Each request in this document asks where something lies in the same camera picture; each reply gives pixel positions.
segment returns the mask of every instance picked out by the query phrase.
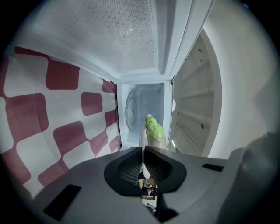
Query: green object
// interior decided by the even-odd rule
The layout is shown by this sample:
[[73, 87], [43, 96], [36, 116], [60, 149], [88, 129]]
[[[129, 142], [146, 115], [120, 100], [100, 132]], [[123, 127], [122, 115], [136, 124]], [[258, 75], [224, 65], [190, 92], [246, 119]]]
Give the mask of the green object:
[[157, 120], [153, 116], [146, 118], [147, 137], [151, 140], [161, 141], [165, 139], [165, 131], [163, 127], [157, 123]]

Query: red and white checkered fabric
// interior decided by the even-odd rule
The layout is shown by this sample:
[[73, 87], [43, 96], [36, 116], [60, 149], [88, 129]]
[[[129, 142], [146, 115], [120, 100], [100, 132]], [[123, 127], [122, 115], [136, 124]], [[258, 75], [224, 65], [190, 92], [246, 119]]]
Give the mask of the red and white checkered fabric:
[[121, 147], [115, 85], [15, 47], [0, 67], [0, 153], [32, 196], [73, 166]]

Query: perforated metal panel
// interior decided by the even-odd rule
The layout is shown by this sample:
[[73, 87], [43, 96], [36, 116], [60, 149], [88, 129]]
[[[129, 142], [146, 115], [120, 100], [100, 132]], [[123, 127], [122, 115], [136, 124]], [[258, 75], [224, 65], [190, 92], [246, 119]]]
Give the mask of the perforated metal panel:
[[53, 0], [40, 16], [51, 33], [79, 54], [97, 57], [118, 73], [157, 68], [153, 0]]

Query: gray plastic surface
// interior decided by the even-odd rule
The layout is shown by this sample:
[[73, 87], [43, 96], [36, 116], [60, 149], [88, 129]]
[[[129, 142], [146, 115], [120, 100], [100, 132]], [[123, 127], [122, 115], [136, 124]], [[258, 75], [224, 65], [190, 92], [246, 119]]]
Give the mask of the gray plastic surface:
[[[163, 194], [168, 208], [178, 215], [165, 223], [237, 223], [268, 190], [277, 173], [279, 138], [264, 136], [246, 149], [236, 149], [228, 160], [156, 150], [184, 164], [187, 176], [175, 192]], [[44, 188], [34, 199], [43, 211], [68, 185], [81, 186], [61, 223], [158, 223], [140, 197], [122, 196], [104, 179], [112, 160], [134, 148], [85, 161]], [[203, 168], [224, 166], [222, 172]]]

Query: white wall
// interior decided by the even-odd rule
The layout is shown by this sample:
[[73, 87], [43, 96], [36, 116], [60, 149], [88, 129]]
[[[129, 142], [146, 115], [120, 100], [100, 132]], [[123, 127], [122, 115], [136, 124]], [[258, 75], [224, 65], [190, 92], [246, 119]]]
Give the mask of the white wall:
[[216, 0], [203, 29], [217, 57], [223, 92], [209, 157], [228, 158], [233, 149], [279, 128], [279, 56], [242, 3]]

